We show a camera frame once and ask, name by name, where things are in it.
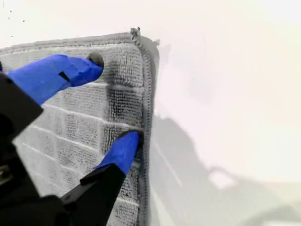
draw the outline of gray microfiber towel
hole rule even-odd
[[[152,74],[139,30],[12,46],[0,49],[0,61],[8,71],[52,54],[86,58],[93,51],[104,59],[101,77],[48,100],[42,106],[44,113],[15,144],[39,193],[62,196],[100,163],[118,134],[128,129],[143,131],[143,148],[124,181],[108,225],[144,226]]]

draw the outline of textured fabric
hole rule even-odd
[[[108,222],[110,226],[143,226],[152,95],[149,55],[137,30],[13,46],[0,50],[0,61],[7,71],[52,54],[86,57],[92,51],[104,58],[102,76],[48,100],[42,106],[44,113],[15,143],[40,194],[61,196],[100,163],[119,133],[143,131],[143,150],[135,158]]]

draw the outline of white surface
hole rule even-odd
[[[160,39],[152,225],[299,225],[300,1],[2,1],[0,47],[138,26]]]

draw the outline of blue tape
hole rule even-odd
[[[52,55],[9,71],[8,77],[41,105],[60,90],[95,81],[102,71],[102,67],[87,59]],[[70,82],[59,75],[61,72]]]
[[[137,131],[117,139],[96,169],[113,163],[126,175],[134,160],[139,140],[140,134]]]

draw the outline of towel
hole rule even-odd
[[[148,209],[152,74],[139,29],[16,45],[0,49],[0,61],[3,71],[8,71],[52,54],[87,57],[93,51],[104,59],[101,77],[49,99],[42,105],[44,113],[16,138],[15,145],[40,195],[62,196],[101,162],[121,132],[143,131],[143,148],[108,221],[109,226],[143,226]]]

